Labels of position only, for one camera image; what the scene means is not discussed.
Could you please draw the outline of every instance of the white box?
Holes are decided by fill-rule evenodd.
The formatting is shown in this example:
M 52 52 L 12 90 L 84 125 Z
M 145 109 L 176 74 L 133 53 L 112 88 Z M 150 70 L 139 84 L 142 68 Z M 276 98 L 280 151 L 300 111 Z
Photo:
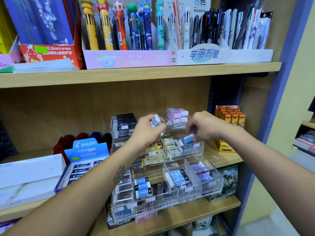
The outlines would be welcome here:
M 61 176 L 62 154 L 0 164 L 0 188 Z
M 273 50 L 267 49 L 232 50 L 222 37 L 219 39 L 219 46 L 206 43 L 189 50 L 178 50 L 168 28 L 165 28 L 165 39 L 172 51 L 172 65 L 271 62 L 273 56 Z

